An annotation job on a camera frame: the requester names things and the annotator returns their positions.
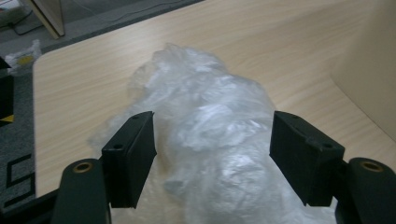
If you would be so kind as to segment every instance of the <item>gray carpet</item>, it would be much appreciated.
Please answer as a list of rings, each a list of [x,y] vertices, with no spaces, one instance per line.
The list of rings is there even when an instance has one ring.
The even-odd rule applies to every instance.
[[[9,28],[1,28],[0,56],[4,58],[28,48],[35,39],[40,40],[45,53],[200,1],[203,0],[62,0],[65,36],[55,40],[44,27],[22,36]],[[32,14],[18,24],[17,30],[22,33],[39,25],[38,18]],[[35,197],[34,77],[31,69],[24,71],[27,72],[15,77],[15,121],[0,128],[0,208],[3,211]]]

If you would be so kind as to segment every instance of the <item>plastic bag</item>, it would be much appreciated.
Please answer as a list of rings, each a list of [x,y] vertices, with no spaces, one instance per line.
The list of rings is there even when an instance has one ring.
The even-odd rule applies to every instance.
[[[32,73],[33,63],[41,56],[40,41],[38,39],[32,41],[32,46],[16,53],[8,54],[5,58],[8,73],[14,77],[20,77],[27,73]]]
[[[335,223],[333,209],[304,207],[269,157],[274,107],[259,83],[175,45],[155,52],[133,80],[140,97],[92,142],[100,148],[129,117],[151,110],[159,155],[137,208],[147,213],[118,211],[113,220]]]

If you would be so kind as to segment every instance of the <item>wooden table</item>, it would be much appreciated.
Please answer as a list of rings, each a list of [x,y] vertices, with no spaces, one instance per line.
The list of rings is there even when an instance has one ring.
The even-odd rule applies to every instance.
[[[233,74],[260,82],[278,110],[396,170],[396,144],[330,74],[374,1],[207,0],[43,55],[35,64],[37,195],[63,168],[92,156],[88,139],[131,103],[131,74],[165,43],[210,51]]]

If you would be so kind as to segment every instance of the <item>crumpled plastic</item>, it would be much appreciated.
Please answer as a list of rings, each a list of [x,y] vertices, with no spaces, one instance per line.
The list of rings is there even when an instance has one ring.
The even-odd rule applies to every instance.
[[[304,207],[269,157],[274,106],[259,83],[212,54],[167,45],[134,73],[132,90],[132,105],[92,145],[151,110],[159,155],[139,211],[115,211],[116,222],[335,223],[333,208]]]
[[[8,73],[14,77],[20,77],[32,72],[33,63],[41,56],[40,40],[32,41],[32,46],[16,53],[10,53],[5,61],[11,68]]]

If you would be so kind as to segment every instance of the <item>light wood surface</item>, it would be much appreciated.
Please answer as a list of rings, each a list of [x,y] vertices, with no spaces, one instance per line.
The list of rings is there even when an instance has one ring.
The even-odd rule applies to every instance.
[[[396,140],[396,1],[381,0],[332,79]]]
[[[131,103],[131,74],[165,43],[219,56],[277,109],[396,170],[396,144],[331,79],[374,1],[208,0],[43,55],[34,69],[37,195],[92,155],[88,139]]]

